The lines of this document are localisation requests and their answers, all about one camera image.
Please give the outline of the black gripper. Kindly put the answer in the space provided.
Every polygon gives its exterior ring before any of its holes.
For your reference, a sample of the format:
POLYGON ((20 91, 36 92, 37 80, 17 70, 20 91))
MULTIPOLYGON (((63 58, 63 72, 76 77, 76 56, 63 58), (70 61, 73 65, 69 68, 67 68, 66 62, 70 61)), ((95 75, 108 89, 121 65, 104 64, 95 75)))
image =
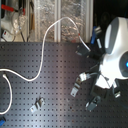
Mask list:
MULTIPOLYGON (((76 83, 80 85, 82 82, 86 81, 87 79, 90 79, 94 75, 96 75, 96 72, 83 72, 76 78, 76 83)), ((92 111, 101 102, 101 98, 107 98, 109 94, 109 89, 110 86, 105 80, 105 78, 102 75, 97 75, 94 79, 91 89, 91 94, 96 97, 94 97, 90 102, 86 104, 86 109, 88 111, 92 111)))

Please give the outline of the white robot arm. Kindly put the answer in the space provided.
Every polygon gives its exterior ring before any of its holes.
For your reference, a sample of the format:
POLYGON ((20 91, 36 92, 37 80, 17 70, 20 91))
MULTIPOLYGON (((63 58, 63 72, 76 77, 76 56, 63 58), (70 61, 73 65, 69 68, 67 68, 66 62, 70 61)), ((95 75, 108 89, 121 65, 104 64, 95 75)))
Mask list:
POLYGON ((118 98, 121 95, 119 80, 128 79, 128 19, 117 17, 107 27, 105 33, 105 53, 93 71, 81 73, 75 82, 73 95, 81 84, 95 76, 94 86, 109 91, 118 98))

